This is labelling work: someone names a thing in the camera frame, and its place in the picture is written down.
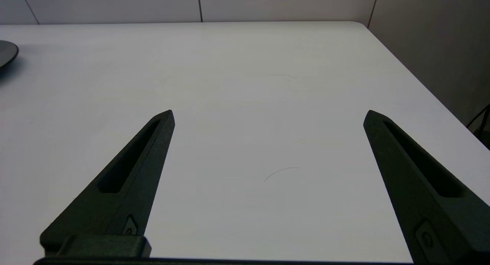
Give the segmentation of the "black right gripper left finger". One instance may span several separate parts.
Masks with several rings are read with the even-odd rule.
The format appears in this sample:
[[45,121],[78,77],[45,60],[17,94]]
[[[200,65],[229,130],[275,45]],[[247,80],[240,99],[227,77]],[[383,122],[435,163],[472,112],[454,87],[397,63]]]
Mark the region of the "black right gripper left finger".
[[145,229],[175,128],[152,117],[40,236],[45,257],[147,258]]

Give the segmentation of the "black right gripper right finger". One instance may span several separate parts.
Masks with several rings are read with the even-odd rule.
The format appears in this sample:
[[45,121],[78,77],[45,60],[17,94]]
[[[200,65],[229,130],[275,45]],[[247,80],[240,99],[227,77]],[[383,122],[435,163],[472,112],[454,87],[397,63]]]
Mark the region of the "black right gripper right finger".
[[413,262],[488,265],[489,205],[387,116],[363,127]]

